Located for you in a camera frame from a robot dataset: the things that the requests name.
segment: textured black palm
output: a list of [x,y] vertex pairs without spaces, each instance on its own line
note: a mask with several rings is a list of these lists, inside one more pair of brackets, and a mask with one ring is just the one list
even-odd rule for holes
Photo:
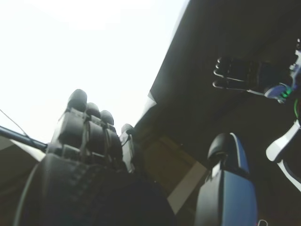
[[221,89],[264,93],[266,89],[279,83],[290,83],[288,69],[231,57],[219,58],[214,74],[220,78],[213,82],[213,86]]

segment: dark ceiling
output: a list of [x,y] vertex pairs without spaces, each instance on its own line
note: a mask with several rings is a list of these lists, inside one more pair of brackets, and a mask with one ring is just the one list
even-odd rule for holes
[[[191,0],[150,91],[157,105],[136,126],[151,125],[205,166],[214,137],[236,133],[246,150],[260,216],[271,225],[301,221],[301,193],[265,155],[292,126],[293,105],[215,89],[213,70],[222,55],[287,65],[300,33],[300,11],[295,0]],[[292,142],[286,159],[301,174],[300,144]]]

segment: thin wire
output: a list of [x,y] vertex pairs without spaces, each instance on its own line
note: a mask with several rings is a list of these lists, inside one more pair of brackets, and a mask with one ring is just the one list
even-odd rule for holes
[[296,100],[295,100],[295,103],[294,103],[294,105],[293,105],[293,110],[294,110],[294,112],[295,112],[295,115],[296,115],[297,119],[299,118],[299,114],[298,114],[298,111],[297,111],[298,101],[299,101],[299,99],[296,99]]
[[2,112],[9,120],[11,120],[23,133],[24,133],[24,135],[27,137],[27,138],[29,138],[29,140],[32,142],[32,145],[35,147],[35,148],[37,148],[37,149],[39,149],[37,146],[36,146],[36,144],[34,143],[34,141],[33,141],[33,139],[14,121],[14,120],[12,120],[7,114],[5,114],[1,109],[0,109],[0,112]]

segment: white background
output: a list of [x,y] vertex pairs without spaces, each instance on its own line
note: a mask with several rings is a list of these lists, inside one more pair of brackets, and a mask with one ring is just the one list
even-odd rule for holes
[[[141,117],[187,0],[1,0],[0,109],[51,140],[69,95],[108,110],[120,129]],[[0,114],[0,125],[20,132]]]

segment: black pole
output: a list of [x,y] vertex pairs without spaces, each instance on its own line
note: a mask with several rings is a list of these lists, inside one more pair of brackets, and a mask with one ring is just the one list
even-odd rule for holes
[[28,138],[27,136],[24,136],[22,134],[19,134],[19,133],[14,132],[10,129],[4,128],[2,126],[0,126],[0,136],[3,136],[3,137],[6,137],[8,139],[12,139],[12,140],[21,142],[25,145],[28,145],[28,146],[31,146],[31,147],[34,147],[34,148],[38,148],[42,152],[46,152],[46,148],[47,148],[46,144],[44,144],[40,141]]

